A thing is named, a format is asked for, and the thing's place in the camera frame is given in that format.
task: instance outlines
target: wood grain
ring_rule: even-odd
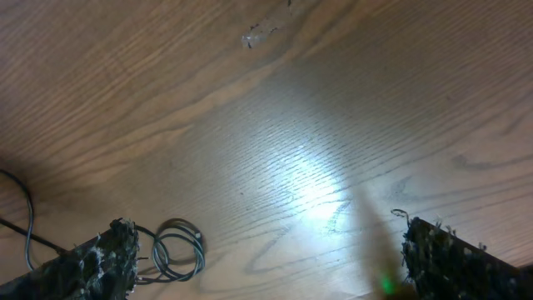
[[[399,251],[393,208],[531,263],[533,2],[291,7],[2,1],[0,158],[36,195],[35,232],[68,248],[119,217],[195,223],[207,270],[131,299],[363,297],[368,238]],[[0,214],[25,226],[0,180]],[[22,249],[0,228],[0,282],[27,271]]]

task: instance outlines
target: black cable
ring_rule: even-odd
[[[30,193],[29,189],[26,187],[26,185],[20,181],[15,175],[11,174],[10,172],[6,170],[0,169],[0,173],[5,175],[7,178],[13,180],[18,187],[22,190],[22,193],[24,194],[24,197],[26,198],[27,202],[27,210],[28,210],[28,225],[27,225],[27,231],[20,228],[19,226],[6,221],[5,219],[0,217],[0,224],[11,228],[17,233],[20,233],[22,235],[26,236],[26,245],[24,247],[24,257],[26,258],[26,264],[27,267],[33,271],[33,265],[30,261],[30,239],[34,240],[35,242],[41,243],[44,246],[47,246],[49,248],[52,248],[56,253],[61,254],[66,252],[67,250],[59,247],[58,245],[53,244],[52,242],[49,242],[45,240],[42,237],[39,237],[38,235],[32,234],[33,230],[33,222],[34,222],[34,216],[33,216],[33,200],[32,200],[32,194]]]
[[[34,223],[32,194],[30,193],[26,185],[22,181],[20,181],[17,177],[15,177],[13,174],[11,174],[10,172],[0,169],[0,173],[10,178],[11,180],[13,180],[20,187],[27,201],[27,209],[29,213],[29,222],[28,222],[27,231],[18,227],[17,225],[14,225],[11,222],[6,221],[5,219],[1,217],[0,217],[0,224],[8,228],[11,228],[17,233],[20,233],[26,236],[26,247],[24,248],[24,254],[25,254],[26,264],[28,268],[33,271],[33,265],[30,262],[30,257],[29,257],[30,239],[55,250],[56,253],[59,255],[66,253],[67,252],[66,249],[63,249],[62,247],[59,247],[58,245],[52,242],[49,242],[46,239],[39,237],[38,235],[32,233],[33,223]],[[151,283],[171,283],[174,281],[184,282],[184,281],[191,279],[194,275],[199,273],[206,266],[205,250],[203,246],[202,233],[192,223],[186,220],[180,219],[180,218],[173,218],[173,219],[170,219],[164,222],[158,228],[156,233],[153,233],[150,230],[139,225],[135,225],[135,229],[141,233],[145,233],[146,235],[150,236],[153,239],[152,260],[154,262],[155,269],[158,270],[158,272],[160,273],[159,276],[155,278],[139,277],[137,279],[138,285],[147,285]],[[181,231],[184,234],[167,233],[167,234],[162,235],[162,233],[168,229],[176,229],[176,230]],[[166,238],[178,238],[190,244],[194,250],[194,257],[189,258],[189,259],[184,259],[184,260],[170,259],[170,254],[168,253],[167,247],[162,242]],[[190,272],[186,274],[180,274],[178,272],[174,272],[169,268],[171,264],[184,265],[184,264],[188,264],[192,262],[195,262],[194,269],[192,269]],[[144,275],[145,273],[146,273],[146,270],[139,272],[139,275]]]

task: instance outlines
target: brown wood grain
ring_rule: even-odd
[[[393,208],[532,263],[531,16],[529,0],[2,1],[0,163],[65,248],[119,217],[204,232],[202,275],[131,299],[363,297],[368,241],[399,252]],[[244,47],[265,20],[280,28]],[[20,196],[0,179],[0,214],[26,226]],[[1,283],[22,250],[0,228]]]

